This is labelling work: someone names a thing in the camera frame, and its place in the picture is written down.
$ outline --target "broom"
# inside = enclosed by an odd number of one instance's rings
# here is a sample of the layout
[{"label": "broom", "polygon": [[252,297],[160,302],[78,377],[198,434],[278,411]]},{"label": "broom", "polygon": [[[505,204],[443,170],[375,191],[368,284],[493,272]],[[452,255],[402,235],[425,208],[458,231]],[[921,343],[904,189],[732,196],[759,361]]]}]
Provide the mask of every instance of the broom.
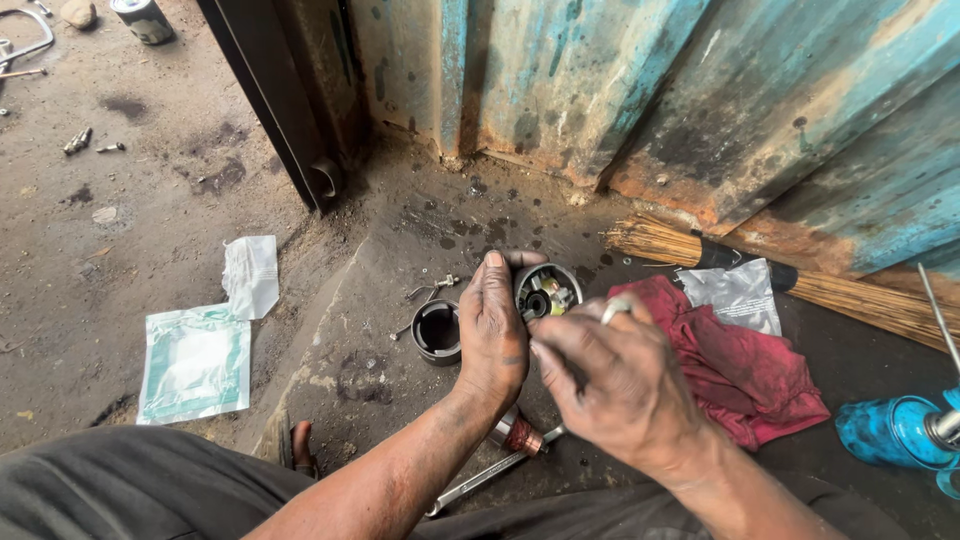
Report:
[{"label": "broom", "polygon": [[[616,222],[606,234],[607,246],[627,255],[686,267],[726,268],[757,258],[693,234],[680,233],[649,216]],[[843,313],[947,352],[947,345],[925,296],[821,272],[798,270],[769,262],[773,289]],[[954,339],[960,341],[960,307],[940,304]]]}]

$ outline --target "ring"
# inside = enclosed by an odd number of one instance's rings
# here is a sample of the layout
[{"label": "ring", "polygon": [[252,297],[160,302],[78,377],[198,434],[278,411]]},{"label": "ring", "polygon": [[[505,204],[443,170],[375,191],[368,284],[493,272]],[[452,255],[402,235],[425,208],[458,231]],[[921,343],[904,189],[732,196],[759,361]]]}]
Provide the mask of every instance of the ring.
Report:
[{"label": "ring", "polygon": [[615,314],[623,311],[626,311],[629,313],[630,310],[631,310],[631,305],[629,302],[627,302],[622,298],[618,298],[614,296],[613,298],[607,301],[607,308],[604,309],[603,317],[600,317],[600,324],[606,326],[610,323],[611,319],[613,319],[613,316]]}]

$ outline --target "hand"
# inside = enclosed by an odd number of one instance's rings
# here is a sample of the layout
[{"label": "hand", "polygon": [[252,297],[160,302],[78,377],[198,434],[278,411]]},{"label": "hand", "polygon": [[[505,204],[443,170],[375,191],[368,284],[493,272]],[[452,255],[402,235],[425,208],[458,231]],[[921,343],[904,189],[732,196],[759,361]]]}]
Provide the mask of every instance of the hand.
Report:
[{"label": "hand", "polygon": [[[530,346],[566,426],[657,479],[702,452],[714,433],[650,312],[636,295],[620,297],[631,312],[615,314],[607,326],[600,324],[607,305],[600,299],[531,321]],[[564,359],[586,373],[583,388]]]},{"label": "hand", "polygon": [[532,251],[490,251],[460,296],[463,367],[457,386],[510,406],[530,367],[527,330],[514,304],[511,267],[547,262]]}]

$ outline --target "white plastic packet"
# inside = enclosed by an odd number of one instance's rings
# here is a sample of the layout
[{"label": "white plastic packet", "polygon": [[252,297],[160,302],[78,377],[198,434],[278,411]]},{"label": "white plastic packet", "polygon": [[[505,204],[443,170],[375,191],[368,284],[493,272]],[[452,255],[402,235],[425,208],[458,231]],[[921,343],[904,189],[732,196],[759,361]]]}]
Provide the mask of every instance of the white plastic packet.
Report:
[{"label": "white plastic packet", "polygon": [[713,305],[713,313],[721,323],[781,335],[765,258],[745,262],[733,270],[682,270],[677,277],[684,283],[690,303],[694,307]]},{"label": "white plastic packet", "polygon": [[147,315],[136,423],[162,425],[250,406],[250,321],[227,304]]},{"label": "white plastic packet", "polygon": [[244,236],[225,246],[223,285],[230,312],[241,321],[260,319],[280,299],[276,236]]}]

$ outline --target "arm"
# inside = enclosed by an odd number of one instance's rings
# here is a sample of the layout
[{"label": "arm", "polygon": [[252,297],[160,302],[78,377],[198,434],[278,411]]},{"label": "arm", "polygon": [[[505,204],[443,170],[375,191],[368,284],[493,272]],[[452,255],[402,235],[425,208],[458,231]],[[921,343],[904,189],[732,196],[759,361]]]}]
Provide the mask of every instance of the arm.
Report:
[{"label": "arm", "polygon": [[[766,474],[693,403],[643,303],[607,326],[590,301],[531,325],[531,350],[567,427],[670,490],[717,540],[843,539]],[[587,374],[580,387],[564,365]]]},{"label": "arm", "polygon": [[460,297],[463,366],[453,390],[247,538],[405,538],[519,394],[529,348],[510,266],[540,262],[533,252],[488,253]]}]

